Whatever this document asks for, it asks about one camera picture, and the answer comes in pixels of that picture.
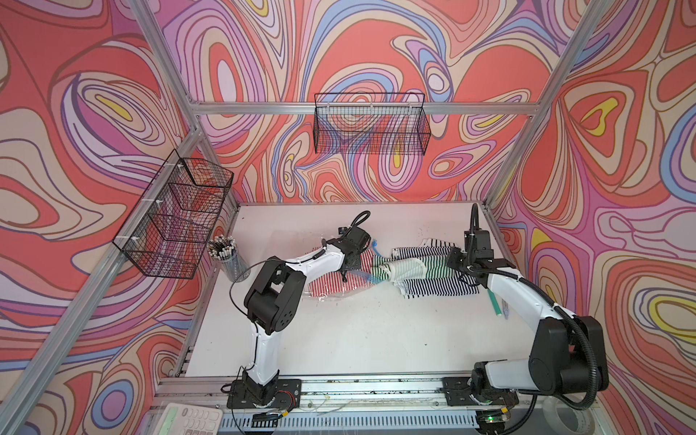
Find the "blue white striped shirt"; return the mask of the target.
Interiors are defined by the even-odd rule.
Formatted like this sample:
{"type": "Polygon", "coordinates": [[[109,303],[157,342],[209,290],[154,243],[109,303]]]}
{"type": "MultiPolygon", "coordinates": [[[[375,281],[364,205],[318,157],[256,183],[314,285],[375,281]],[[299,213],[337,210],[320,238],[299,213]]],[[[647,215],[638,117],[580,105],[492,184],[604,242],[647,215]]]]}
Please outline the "blue white striped shirt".
{"type": "MultiPolygon", "coordinates": [[[[391,252],[391,260],[412,257],[444,256],[448,257],[451,248],[426,248],[425,246],[411,246],[410,248],[395,248],[391,252]]],[[[469,285],[454,277],[439,279],[406,280],[393,283],[406,299],[419,297],[464,297],[464,295],[476,295],[479,286],[469,285]]]]}

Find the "black white striped tank top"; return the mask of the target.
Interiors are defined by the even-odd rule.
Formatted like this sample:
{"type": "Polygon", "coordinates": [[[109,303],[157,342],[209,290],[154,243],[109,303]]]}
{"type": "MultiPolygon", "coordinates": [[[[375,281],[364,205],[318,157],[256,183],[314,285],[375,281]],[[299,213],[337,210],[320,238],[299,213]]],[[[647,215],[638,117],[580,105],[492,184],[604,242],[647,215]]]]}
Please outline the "black white striped tank top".
{"type": "Polygon", "coordinates": [[[422,241],[422,247],[426,248],[456,248],[454,242],[449,242],[442,239],[424,239],[422,241]]]}

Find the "green white striped shirt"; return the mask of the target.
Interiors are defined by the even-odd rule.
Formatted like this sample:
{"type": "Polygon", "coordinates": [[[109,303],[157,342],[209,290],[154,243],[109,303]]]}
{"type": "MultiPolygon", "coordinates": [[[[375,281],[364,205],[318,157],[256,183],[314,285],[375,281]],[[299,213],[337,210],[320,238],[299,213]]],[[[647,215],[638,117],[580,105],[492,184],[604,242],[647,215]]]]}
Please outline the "green white striped shirt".
{"type": "Polygon", "coordinates": [[[390,283],[406,280],[454,277],[456,272],[447,266],[444,256],[412,257],[386,261],[377,259],[372,266],[373,276],[390,283]]]}

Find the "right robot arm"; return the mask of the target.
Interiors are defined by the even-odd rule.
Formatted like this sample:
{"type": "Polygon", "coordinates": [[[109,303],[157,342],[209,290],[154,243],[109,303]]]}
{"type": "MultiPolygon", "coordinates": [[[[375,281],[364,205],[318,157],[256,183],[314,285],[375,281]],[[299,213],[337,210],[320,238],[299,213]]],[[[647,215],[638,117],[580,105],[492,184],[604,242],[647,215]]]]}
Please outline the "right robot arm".
{"type": "Polygon", "coordinates": [[[476,399],[521,392],[554,397],[576,411],[594,404],[609,384],[603,327],[561,306],[511,262],[497,258],[491,235],[480,226],[478,206],[471,208],[464,247],[449,252],[447,266],[461,281],[511,304],[534,335],[526,359],[475,364],[469,389],[476,399]]]}

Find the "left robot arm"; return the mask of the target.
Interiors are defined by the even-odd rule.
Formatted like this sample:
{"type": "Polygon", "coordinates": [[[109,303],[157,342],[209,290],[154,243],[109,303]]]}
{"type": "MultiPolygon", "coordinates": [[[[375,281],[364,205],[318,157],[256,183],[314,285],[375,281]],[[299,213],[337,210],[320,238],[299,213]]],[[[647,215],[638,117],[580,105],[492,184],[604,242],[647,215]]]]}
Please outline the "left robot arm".
{"type": "Polygon", "coordinates": [[[337,237],[324,239],[319,249],[302,257],[273,256],[258,263],[261,270],[238,309],[251,324],[251,363],[221,388],[228,395],[228,409],[291,411],[299,406],[302,381],[280,380],[281,333],[297,315],[307,285],[331,273],[346,283],[350,273],[362,268],[362,255],[372,246],[372,238],[361,224],[370,216],[369,210],[362,211],[349,226],[339,229],[337,237]]]}

